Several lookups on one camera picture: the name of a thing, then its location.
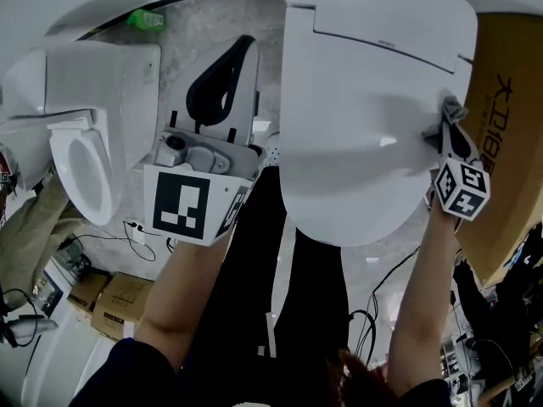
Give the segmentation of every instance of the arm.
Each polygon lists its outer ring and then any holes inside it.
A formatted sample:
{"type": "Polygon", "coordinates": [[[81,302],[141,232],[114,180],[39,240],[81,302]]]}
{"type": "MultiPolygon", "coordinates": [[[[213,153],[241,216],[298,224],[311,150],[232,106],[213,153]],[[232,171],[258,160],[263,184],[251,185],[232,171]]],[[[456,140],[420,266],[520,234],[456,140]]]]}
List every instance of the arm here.
{"type": "Polygon", "coordinates": [[[149,293],[134,339],[158,349],[178,371],[227,251],[230,234],[211,247],[179,243],[149,293]]]}
{"type": "Polygon", "coordinates": [[[390,341],[389,385],[398,396],[423,382],[441,378],[439,348],[457,249],[454,227],[455,218],[447,215],[434,198],[390,341]]]}

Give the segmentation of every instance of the black shirt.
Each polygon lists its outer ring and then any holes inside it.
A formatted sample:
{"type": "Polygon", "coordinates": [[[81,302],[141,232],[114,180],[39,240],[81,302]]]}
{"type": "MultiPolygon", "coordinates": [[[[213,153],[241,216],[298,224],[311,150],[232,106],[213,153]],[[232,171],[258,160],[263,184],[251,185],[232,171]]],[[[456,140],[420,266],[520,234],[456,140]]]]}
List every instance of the black shirt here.
{"type": "MultiPolygon", "coordinates": [[[[176,385],[176,373],[159,350],[128,338],[113,347],[70,406],[176,405],[176,385]]],[[[449,388],[443,380],[425,382],[406,393],[401,404],[451,407],[449,388]]]]}

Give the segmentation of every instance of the toilet bowl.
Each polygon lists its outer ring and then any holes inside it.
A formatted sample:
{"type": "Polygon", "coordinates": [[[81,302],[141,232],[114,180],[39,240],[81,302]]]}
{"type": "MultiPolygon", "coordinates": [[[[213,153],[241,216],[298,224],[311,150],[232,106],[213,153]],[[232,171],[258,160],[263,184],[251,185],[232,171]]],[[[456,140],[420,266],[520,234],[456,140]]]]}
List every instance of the toilet bowl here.
{"type": "Polygon", "coordinates": [[[126,172],[153,146],[159,71],[158,45],[85,41],[35,49],[4,77],[3,125],[47,126],[64,188],[92,223],[115,215],[126,172]]]}

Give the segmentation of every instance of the floor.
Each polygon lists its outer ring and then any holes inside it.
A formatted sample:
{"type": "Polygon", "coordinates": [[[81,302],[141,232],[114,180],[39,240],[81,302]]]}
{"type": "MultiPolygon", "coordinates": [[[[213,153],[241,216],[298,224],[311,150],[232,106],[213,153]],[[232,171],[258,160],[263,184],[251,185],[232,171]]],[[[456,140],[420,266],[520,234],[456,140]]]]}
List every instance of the floor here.
{"type": "MultiPolygon", "coordinates": [[[[93,40],[113,43],[157,42],[162,48],[160,70],[160,97],[157,130],[165,126],[165,111],[173,81],[180,76],[204,50],[226,39],[250,34],[260,47],[260,114],[279,116],[283,28],[285,19],[284,0],[187,0],[163,7],[159,12],[166,16],[166,30],[160,33],[141,32],[123,24],[99,32],[93,40]]],[[[119,211],[114,219],[100,231],[94,226],[83,226],[78,232],[100,237],[125,236],[123,220],[143,219],[143,170],[132,170],[126,180],[126,189],[119,211]]],[[[358,248],[342,250],[344,276],[347,283],[350,309],[365,309],[371,291],[387,272],[415,249],[423,236],[428,221],[428,211],[421,202],[408,221],[388,237],[358,248]]],[[[272,308],[279,314],[288,291],[288,279],[294,250],[295,227],[289,220],[284,228],[272,308]]],[[[141,257],[137,257],[126,242],[99,240],[93,237],[81,239],[85,253],[96,266],[110,271],[123,271],[136,276],[155,279],[164,266],[169,252],[163,237],[147,236],[146,243],[155,253],[141,245],[134,245],[141,257]]],[[[398,269],[378,292],[379,318],[378,340],[372,359],[385,360],[389,340],[394,328],[402,293],[405,290],[414,264],[411,258],[398,269]]],[[[458,308],[462,331],[465,320],[458,308]]],[[[351,322],[349,345],[354,348],[363,324],[358,315],[351,322]]],[[[458,334],[454,313],[449,314],[446,332],[458,334]]],[[[362,357],[367,357],[369,342],[362,357]]]]}

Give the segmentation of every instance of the cardboard box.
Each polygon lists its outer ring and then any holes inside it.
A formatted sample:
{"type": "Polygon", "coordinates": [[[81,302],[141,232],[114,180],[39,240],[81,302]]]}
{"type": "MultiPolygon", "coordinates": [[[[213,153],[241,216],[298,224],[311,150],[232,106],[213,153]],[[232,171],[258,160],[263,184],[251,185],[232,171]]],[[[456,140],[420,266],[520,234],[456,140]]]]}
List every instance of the cardboard box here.
{"type": "Polygon", "coordinates": [[[114,341],[132,337],[153,284],[147,279],[116,273],[94,307],[91,326],[114,341]]]}
{"type": "Polygon", "coordinates": [[[490,201],[459,243],[481,283],[500,282],[543,212],[543,19],[480,14],[462,127],[490,173],[490,201]]]}
{"type": "Polygon", "coordinates": [[[83,316],[92,319],[92,312],[98,296],[104,290],[111,275],[107,271],[91,269],[81,282],[70,291],[67,300],[81,312],[83,316]]]}

